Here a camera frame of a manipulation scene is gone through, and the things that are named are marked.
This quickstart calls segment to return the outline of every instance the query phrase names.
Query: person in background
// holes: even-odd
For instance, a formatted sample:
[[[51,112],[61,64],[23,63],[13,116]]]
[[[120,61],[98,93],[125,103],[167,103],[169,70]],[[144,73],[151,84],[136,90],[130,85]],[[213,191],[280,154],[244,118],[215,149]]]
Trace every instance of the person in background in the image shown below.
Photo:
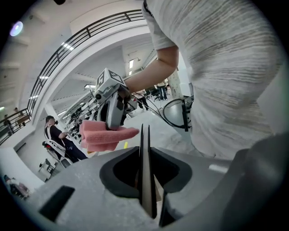
[[[24,199],[30,196],[29,189],[24,184],[18,182],[15,178],[10,179],[7,175],[5,175],[4,181],[10,187],[11,194],[20,196]]]
[[[138,102],[139,107],[140,107],[141,109],[144,109],[144,108],[143,108],[143,104],[144,104],[146,110],[148,110],[148,109],[149,109],[149,106],[148,106],[148,103],[146,102],[146,99],[145,99],[145,97],[144,97],[144,93],[145,93],[145,91],[142,90],[142,91],[134,92],[134,93],[132,93],[132,95],[138,99],[137,102]]]
[[[14,108],[14,111],[15,111],[15,113],[17,113],[18,112],[18,108]],[[23,116],[23,112],[19,111],[18,113],[19,113],[20,116]]]
[[[46,122],[44,129],[45,136],[48,138],[51,137],[53,141],[63,146],[66,149],[65,153],[69,155],[68,157],[71,159],[73,163],[77,162],[78,159],[79,160],[87,159],[86,155],[82,151],[80,151],[71,140],[66,138],[68,133],[61,132],[55,126],[56,122],[53,116],[51,115],[47,116],[45,122]]]
[[[204,155],[233,159],[272,135],[257,99],[282,63],[278,38],[263,13],[244,0],[145,0],[158,58],[125,81],[130,92],[192,67],[191,140]]]
[[[3,124],[8,128],[8,135],[11,136],[14,133],[14,131],[13,131],[13,128],[12,128],[12,124],[11,124],[10,120],[8,119],[8,115],[7,114],[4,116]]]
[[[163,99],[168,100],[167,95],[166,95],[166,84],[164,81],[158,83],[158,90],[159,90],[161,100]]]

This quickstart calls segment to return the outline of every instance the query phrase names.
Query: striped shirt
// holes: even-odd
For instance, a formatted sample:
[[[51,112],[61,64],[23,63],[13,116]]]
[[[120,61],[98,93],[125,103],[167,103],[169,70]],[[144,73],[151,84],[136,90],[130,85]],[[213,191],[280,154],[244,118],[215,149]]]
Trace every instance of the striped shirt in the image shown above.
[[[256,102],[281,63],[262,13],[246,0],[147,0],[156,50],[177,45],[193,69],[194,146],[232,159],[272,134]]]

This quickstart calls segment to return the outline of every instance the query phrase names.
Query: balcony railing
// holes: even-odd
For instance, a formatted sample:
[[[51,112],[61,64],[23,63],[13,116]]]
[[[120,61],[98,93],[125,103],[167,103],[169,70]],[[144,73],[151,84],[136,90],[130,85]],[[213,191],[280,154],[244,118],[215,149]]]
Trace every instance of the balcony railing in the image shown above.
[[[71,36],[67,41],[62,43],[62,45],[50,57],[50,59],[45,64],[45,66],[43,67],[42,71],[40,72],[39,76],[36,79],[27,105],[27,109],[30,115],[32,116],[33,114],[33,109],[36,104],[37,98],[46,81],[48,80],[52,72],[55,70],[55,68],[59,65],[59,63],[62,60],[64,60],[65,57],[67,57],[70,54],[70,52],[72,52],[75,48],[77,48],[86,40],[105,30],[108,30],[112,27],[124,23],[139,20],[144,20],[144,17],[140,9],[129,10],[113,14],[86,26],[85,28],[81,29],[76,34]]]
[[[18,111],[0,121],[0,145],[31,120],[27,109]]]
[[[27,108],[14,113],[13,115],[8,116],[6,119],[0,121],[0,145],[11,135],[17,132],[21,126],[23,126],[22,120],[25,119],[24,123],[27,123],[31,120],[36,101],[46,81],[49,79],[50,75],[59,65],[59,63],[64,60],[65,57],[67,57],[75,48],[77,48],[91,37],[105,30],[124,23],[139,20],[144,20],[140,9],[113,14],[86,26],[71,36],[67,41],[62,43],[61,46],[46,62],[39,76],[37,77],[29,97]]]

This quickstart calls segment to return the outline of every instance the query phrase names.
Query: folded towel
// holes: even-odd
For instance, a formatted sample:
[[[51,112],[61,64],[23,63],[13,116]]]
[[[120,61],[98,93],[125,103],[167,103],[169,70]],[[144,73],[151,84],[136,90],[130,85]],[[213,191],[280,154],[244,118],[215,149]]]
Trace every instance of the folded towel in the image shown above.
[[[140,130],[119,127],[117,131],[108,131],[105,122],[84,120],[80,125],[81,146],[89,152],[114,151],[121,140],[136,136]]]

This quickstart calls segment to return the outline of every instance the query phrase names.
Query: round ceiling light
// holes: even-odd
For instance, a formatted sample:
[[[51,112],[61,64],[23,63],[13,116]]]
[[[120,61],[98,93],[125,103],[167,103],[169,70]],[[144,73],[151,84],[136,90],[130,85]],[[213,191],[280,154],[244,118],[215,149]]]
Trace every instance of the round ceiling light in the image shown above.
[[[10,31],[10,35],[11,36],[16,36],[18,35],[23,29],[23,23],[18,21],[17,23],[14,24],[14,26],[12,27],[11,31]]]

